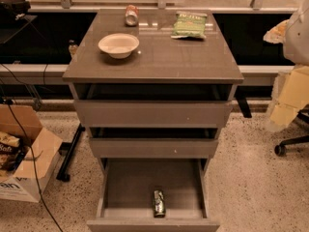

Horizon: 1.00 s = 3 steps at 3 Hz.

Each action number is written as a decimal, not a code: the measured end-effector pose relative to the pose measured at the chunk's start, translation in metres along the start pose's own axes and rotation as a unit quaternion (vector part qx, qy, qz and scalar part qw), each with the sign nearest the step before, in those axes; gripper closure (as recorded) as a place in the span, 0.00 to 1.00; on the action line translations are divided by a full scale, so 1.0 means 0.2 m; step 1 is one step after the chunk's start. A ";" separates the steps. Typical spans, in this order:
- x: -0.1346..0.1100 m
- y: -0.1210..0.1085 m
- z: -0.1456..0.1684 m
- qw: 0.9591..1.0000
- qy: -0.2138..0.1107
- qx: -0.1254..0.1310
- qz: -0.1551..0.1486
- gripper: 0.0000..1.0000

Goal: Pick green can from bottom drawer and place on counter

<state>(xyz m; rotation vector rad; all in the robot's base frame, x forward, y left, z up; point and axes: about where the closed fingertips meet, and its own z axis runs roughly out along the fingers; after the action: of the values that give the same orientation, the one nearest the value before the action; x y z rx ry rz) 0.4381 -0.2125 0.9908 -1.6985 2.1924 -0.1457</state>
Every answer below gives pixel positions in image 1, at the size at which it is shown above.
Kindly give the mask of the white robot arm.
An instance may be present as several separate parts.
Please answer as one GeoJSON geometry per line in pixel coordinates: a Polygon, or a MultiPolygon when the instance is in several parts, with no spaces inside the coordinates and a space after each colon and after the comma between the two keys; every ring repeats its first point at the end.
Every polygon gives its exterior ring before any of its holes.
{"type": "Polygon", "coordinates": [[[289,19],[269,29],[263,40],[282,44],[284,58],[293,64],[275,78],[267,108],[266,129],[281,131],[309,105],[309,0],[304,0],[289,19]]]}

